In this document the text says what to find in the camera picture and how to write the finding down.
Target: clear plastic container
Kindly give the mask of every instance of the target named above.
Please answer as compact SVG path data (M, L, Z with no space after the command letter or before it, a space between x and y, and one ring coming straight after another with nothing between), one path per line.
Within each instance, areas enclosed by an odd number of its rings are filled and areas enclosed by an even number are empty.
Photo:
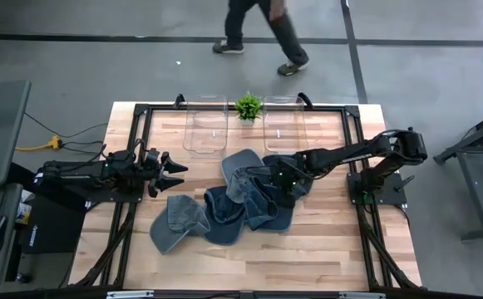
M301 98L267 96L263 113L265 154L294 154L308 149Z
M195 158L222 158L228 135L225 96L197 96L187 100L184 149Z

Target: wooden table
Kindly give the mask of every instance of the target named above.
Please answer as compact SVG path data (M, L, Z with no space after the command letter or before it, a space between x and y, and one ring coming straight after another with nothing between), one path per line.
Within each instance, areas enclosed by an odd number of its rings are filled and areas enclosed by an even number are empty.
M114 103L106 131L106 152L126 148L134 105L135 102ZM385 129L381 106L360 105L359 109L365 138L372 138ZM338 113L306 112L305 122L311 148L344 146ZM137 136L141 136L142 123ZM262 131L261 120L256 121L254 128L243 128L231 112L226 154L251 148L263 156ZM189 170L180 174L184 184L159 194L156 199L148 198L145 191L137 209L125 288L367 290L357 215L347 195L347 165L316 181L310 194L297 202L292 226L286 233L251 232L245 228L241 239L229 247L208 243L203 238L185 238L173 252L162 256L150 240L149 228L165 207L167 197L188 194L201 201L207 188L224 185L220 159L192 159L182 147L184 134L185 112L154 113L148 148L168 150L174 161L188 166ZM103 203L87 214L71 283L83 278L106 248L113 209L114 204ZM410 279L420 285L406 219L393 207L381 206L380 215L387 250ZM373 248L372 252L377 279L381 282L379 257ZM117 252L111 279L118 261Z

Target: concrete floor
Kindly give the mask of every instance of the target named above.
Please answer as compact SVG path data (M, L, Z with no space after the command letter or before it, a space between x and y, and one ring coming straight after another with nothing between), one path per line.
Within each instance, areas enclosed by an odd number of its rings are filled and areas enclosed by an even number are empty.
M289 2L300 37L347 36L338 0ZM349 5L356 38L483 40L483 0L349 0ZM0 31L221 37L225 12L223 0L0 0ZM256 7L244 32L272 36ZM242 56L228 57L212 54L210 46L0 41L0 81L30 80L27 111L63 134L106 122L113 101L174 100L181 92L233 100L246 91L304 91L314 101L358 103L348 46L305 45L312 64L289 78L275 73L285 59L277 44L247 44ZM422 132L431 156L483 119L483 47L361 46L358 55L368 102L382 105L387 127ZM76 141L102 140L104 134L93 130ZM51 135L24 120L18 144L40 145ZM50 159L85 158L64 151L14 156L30 169ZM408 213L423 285L483 295L483 241L459 240L479 227L459 166L449 161L441 167L429 159L402 172L416 175L407 187ZM62 275L38 283L54 287Z

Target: sneaker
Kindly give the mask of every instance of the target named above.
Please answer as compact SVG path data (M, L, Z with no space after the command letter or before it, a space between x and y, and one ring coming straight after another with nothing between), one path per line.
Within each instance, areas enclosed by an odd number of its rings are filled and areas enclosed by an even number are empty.
M241 54L244 51L243 45L230 46L226 40L216 42L212 47L215 53L219 54Z
M308 67L308 64L309 61L299 66L292 63L291 61L288 61L287 63L284 63L278 68L278 74L282 76L291 76Z

